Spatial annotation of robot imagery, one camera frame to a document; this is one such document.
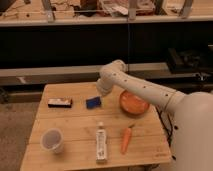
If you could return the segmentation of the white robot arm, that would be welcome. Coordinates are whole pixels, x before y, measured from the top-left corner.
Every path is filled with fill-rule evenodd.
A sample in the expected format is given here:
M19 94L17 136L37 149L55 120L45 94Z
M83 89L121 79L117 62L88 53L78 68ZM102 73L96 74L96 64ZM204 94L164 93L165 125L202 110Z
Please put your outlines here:
M168 171L213 171L213 94L185 94L126 74L126 64L115 60L101 67L97 90L106 96L114 85L174 116Z

